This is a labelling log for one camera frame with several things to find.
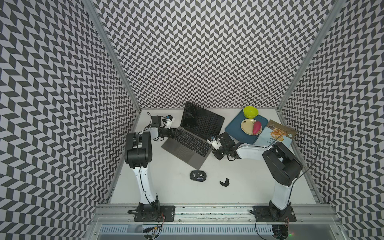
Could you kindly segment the grey laptop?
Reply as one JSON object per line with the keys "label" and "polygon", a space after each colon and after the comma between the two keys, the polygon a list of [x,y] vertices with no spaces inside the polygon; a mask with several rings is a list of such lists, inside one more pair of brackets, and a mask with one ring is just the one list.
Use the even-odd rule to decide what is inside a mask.
{"label": "grey laptop", "polygon": [[199,170],[212,151],[210,141],[220,134],[224,121],[223,116],[187,101],[178,136],[169,138],[162,148]]}

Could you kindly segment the black mouse battery cover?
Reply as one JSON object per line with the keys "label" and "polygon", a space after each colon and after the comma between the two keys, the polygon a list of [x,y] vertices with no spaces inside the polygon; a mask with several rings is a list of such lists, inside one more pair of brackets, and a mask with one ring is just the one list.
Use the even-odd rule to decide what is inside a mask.
{"label": "black mouse battery cover", "polygon": [[230,185],[230,179],[226,178],[225,181],[220,181],[220,185],[223,187],[228,187]]}

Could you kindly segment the black wireless mouse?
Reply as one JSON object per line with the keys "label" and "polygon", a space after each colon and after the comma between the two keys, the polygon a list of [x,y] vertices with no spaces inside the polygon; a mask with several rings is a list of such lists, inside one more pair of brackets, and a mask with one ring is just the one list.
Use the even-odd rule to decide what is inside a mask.
{"label": "black wireless mouse", "polygon": [[190,173],[190,179],[196,182],[204,182],[207,179],[207,174],[204,171],[194,170]]}

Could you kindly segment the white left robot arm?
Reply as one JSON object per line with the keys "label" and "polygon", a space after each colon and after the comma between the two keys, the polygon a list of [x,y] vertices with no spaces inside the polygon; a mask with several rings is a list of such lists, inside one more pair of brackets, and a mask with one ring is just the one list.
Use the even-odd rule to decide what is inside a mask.
{"label": "white left robot arm", "polygon": [[142,213],[160,212],[160,202],[153,189],[150,175],[150,163],[153,159],[152,142],[158,138],[175,139],[179,134],[180,131],[176,128],[149,128],[126,135],[124,160],[136,176],[140,190],[139,210]]}

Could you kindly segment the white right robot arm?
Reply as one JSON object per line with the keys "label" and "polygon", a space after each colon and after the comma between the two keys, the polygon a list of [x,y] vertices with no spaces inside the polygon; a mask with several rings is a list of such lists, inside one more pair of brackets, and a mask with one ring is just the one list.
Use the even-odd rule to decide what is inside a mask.
{"label": "white right robot arm", "polygon": [[212,153],[219,161],[227,157],[229,161],[262,157],[273,179],[274,195],[269,203],[269,213],[273,219],[281,218],[291,206],[291,195],[296,181],[305,174],[302,162],[282,142],[273,142],[269,146],[235,143],[225,132],[208,141]]}

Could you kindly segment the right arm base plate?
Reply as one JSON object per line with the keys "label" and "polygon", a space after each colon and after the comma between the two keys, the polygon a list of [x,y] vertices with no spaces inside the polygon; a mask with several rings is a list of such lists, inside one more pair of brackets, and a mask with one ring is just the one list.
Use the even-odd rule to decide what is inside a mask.
{"label": "right arm base plate", "polygon": [[284,210],[271,206],[253,206],[251,210],[258,222],[266,223],[295,223],[296,214],[293,208],[288,205]]}

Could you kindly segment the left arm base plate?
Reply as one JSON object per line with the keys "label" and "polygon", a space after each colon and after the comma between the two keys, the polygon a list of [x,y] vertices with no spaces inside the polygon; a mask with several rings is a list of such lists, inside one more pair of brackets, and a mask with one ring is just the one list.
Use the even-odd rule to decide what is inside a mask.
{"label": "left arm base plate", "polygon": [[160,206],[154,209],[149,204],[139,205],[136,208],[134,222],[173,222],[175,219],[176,206]]}

